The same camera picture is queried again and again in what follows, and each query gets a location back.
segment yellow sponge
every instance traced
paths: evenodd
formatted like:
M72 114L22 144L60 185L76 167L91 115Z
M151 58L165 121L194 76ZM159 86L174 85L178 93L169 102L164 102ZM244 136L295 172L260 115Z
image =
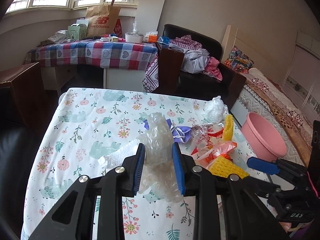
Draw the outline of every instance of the yellow sponge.
M249 176L249 173L233 164L223 156L218 156L208 169L213 175L227 178L230 174L237 174L241 179Z
M232 141L233 136L233 116L228 114L226 116L226 122L224 124L222 140L223 141Z

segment pink checkered shirt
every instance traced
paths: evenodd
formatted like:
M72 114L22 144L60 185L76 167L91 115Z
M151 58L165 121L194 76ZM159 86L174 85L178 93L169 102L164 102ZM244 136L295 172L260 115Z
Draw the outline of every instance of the pink checkered shirt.
M181 38L175 38L174 40L171 40L171 43L178 45L179 47L182 47L184 49L197 50L202 48L202 44L197 41L193 41L191 39L191 35L186 35Z

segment pile of clothes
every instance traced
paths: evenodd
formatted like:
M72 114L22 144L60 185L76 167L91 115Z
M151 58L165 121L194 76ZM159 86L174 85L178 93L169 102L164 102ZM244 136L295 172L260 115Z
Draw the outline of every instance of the pile of clothes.
M222 75L218 69L220 62L214 57L210 57L208 51L202 48L201 43L191 39L191 35L175 38L171 41L169 47L184 53L182 71L192 74L202 73L222 80Z
M182 71L192 74L202 73L222 81L222 75L218 68L220 62L214 57L210 57L208 51L202 48L201 43L191 39L191 35L175 38L171 40L169 46L184 53ZM153 92L159 86L158 76L158 54L156 54L148 65L146 77L142 81L147 93Z

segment pink bowl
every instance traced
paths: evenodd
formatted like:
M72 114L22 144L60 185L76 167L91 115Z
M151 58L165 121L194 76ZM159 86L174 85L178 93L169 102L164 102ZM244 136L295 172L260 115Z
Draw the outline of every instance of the pink bowl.
M271 162L286 155L287 147L281 135L261 115L250 112L241 132L259 159Z

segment brown paper bag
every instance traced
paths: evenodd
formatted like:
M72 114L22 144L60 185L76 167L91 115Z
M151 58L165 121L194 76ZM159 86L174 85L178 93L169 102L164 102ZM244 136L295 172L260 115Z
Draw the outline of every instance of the brown paper bag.
M113 33L120 12L120 7L95 5L87 8L85 18L89 20L87 37L103 36Z

